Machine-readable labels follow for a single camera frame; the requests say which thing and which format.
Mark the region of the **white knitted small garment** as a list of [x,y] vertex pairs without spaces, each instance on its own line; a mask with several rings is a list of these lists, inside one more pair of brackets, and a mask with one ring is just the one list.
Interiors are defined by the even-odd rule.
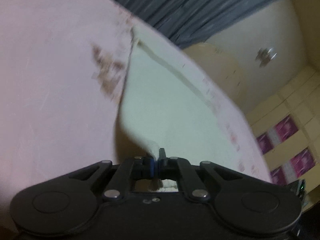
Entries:
[[164,38],[132,29],[119,109],[122,131],[155,160],[160,149],[197,165],[212,161],[237,172],[245,164],[234,128],[237,107],[207,75]]

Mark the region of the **pink floral bed sheet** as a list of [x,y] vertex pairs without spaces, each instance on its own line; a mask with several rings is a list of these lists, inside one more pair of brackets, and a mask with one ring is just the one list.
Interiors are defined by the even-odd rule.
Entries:
[[132,146],[116,135],[127,71],[100,89],[93,47],[128,64],[133,36],[186,77],[218,111],[238,156],[231,168],[271,181],[243,113],[183,51],[112,0],[1,0],[1,227],[14,195]]

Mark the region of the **blue-grey curtain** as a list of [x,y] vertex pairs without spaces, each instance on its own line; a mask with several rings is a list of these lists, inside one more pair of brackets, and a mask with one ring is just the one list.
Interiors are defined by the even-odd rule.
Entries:
[[114,0],[181,49],[206,41],[276,0]]

